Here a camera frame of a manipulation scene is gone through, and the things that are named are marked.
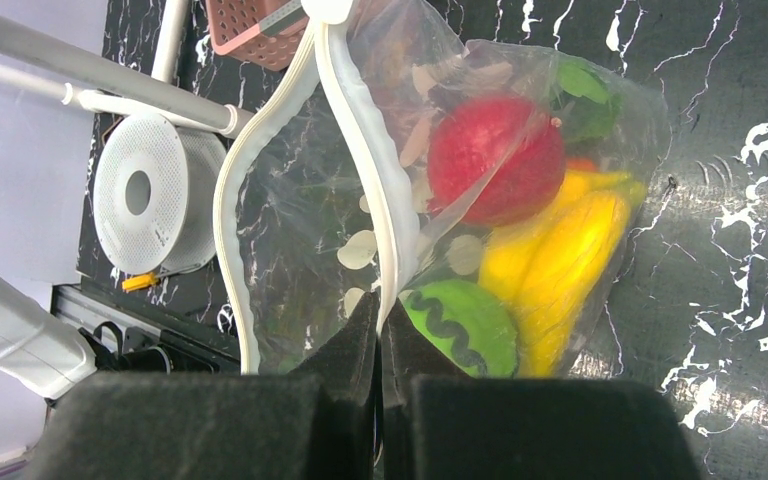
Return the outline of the red toy pepper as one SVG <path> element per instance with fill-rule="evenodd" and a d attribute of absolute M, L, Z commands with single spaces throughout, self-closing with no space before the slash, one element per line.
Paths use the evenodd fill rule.
<path fill-rule="evenodd" d="M 430 208 L 452 206 L 487 173 L 494 175 L 468 208 L 470 225 L 503 226 L 547 207 L 565 176 L 564 141 L 552 115 L 533 101 L 485 96 L 465 101 L 430 139 Z"/>

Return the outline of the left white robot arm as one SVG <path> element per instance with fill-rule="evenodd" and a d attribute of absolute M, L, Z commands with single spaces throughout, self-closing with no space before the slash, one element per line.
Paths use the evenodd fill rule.
<path fill-rule="evenodd" d="M 97 371 L 96 354 L 77 329 L 0 277 L 0 371 L 56 400 Z"/>

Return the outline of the green toy watermelon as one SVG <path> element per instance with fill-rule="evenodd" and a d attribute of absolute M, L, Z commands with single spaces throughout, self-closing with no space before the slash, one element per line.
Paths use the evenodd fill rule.
<path fill-rule="evenodd" d="M 519 367 L 517 329 L 495 295 L 475 283 L 447 279 L 403 296 L 415 329 L 472 377 L 514 376 Z"/>

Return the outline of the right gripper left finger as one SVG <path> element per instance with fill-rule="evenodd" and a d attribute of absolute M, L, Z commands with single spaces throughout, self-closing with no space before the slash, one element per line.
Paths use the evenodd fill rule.
<path fill-rule="evenodd" d="M 26 479 L 369 479 L 379 300 L 284 375 L 99 373 L 67 393 Z"/>

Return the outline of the yellow toy bananas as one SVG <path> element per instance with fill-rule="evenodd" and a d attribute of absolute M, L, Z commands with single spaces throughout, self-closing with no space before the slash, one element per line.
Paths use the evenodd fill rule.
<path fill-rule="evenodd" d="M 646 194 L 646 185 L 628 172 L 570 169 L 538 215 L 493 230 L 479 284 L 515 320 L 519 375 L 552 374 Z"/>

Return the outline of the orange toy carrot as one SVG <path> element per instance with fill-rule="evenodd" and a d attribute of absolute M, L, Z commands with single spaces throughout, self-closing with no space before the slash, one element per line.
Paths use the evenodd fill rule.
<path fill-rule="evenodd" d="M 623 95 L 586 61 L 562 59 L 551 87 L 550 105 L 565 153 L 572 159 L 593 155 L 613 135 Z"/>

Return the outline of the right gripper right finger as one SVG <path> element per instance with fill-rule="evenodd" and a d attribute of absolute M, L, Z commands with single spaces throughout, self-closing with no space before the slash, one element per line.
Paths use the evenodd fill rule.
<path fill-rule="evenodd" d="M 476 379 L 396 306 L 379 340 L 389 479 L 695 479 L 671 405 L 644 385 Z"/>

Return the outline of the clear polka dot zip bag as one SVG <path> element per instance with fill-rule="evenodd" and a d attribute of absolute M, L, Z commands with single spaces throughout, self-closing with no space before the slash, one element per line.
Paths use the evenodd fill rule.
<path fill-rule="evenodd" d="M 214 196 L 243 373 L 398 310 L 473 377 L 574 360 L 668 150 L 660 94 L 552 48 L 464 41 L 426 1 L 210 19 L 285 68 Z"/>

